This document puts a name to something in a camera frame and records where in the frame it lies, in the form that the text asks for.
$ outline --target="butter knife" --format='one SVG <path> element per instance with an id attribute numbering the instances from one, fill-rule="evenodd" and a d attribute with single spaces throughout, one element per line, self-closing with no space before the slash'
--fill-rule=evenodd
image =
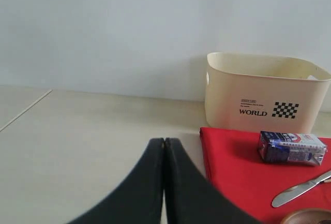
<path id="1" fill-rule="evenodd" d="M 331 170 L 312 180 L 309 180 L 302 184 L 298 184 L 283 191 L 273 199 L 273 202 L 271 204 L 272 207 L 279 207 L 285 203 L 288 203 L 289 201 L 292 201 L 293 199 L 301 196 L 303 193 L 306 193 L 321 182 L 331 182 L 331 180 L 327 180 L 329 177 L 331 177 Z"/>

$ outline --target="knife blade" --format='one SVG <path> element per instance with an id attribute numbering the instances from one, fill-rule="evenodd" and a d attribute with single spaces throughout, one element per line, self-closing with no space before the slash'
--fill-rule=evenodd
<path id="1" fill-rule="evenodd" d="M 279 207 L 306 193 L 320 182 L 331 177 L 331 170 L 302 184 L 293 186 L 278 194 L 272 201 L 272 207 Z"/>

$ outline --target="checkered pattern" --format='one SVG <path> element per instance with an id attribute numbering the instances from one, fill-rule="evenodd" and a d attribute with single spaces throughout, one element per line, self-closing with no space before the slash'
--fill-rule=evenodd
<path id="1" fill-rule="evenodd" d="M 299 107 L 299 104 L 294 103 L 275 103 L 274 112 L 272 114 L 272 117 L 284 117 L 284 118 L 295 118 L 295 113 L 297 112 L 297 108 Z"/>

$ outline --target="red napkin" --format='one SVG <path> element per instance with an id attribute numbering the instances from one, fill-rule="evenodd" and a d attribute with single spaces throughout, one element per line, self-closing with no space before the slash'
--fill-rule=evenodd
<path id="1" fill-rule="evenodd" d="M 319 167 L 265 164 L 257 152 L 259 133 L 203 127 L 200 138 L 211 183 L 261 222 L 278 224 L 301 208 L 331 210 L 331 183 L 318 185 L 278 208 L 271 206 L 277 194 L 331 170 L 331 154 L 326 153 Z M 321 140 L 331 147 L 331 139 Z"/>

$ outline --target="brown bowl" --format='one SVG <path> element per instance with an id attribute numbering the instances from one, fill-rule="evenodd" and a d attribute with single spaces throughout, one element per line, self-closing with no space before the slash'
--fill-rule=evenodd
<path id="1" fill-rule="evenodd" d="M 294 211 L 281 221 L 280 224 L 327 224 L 331 221 L 331 211 L 322 208 L 305 208 L 303 210 Z"/>

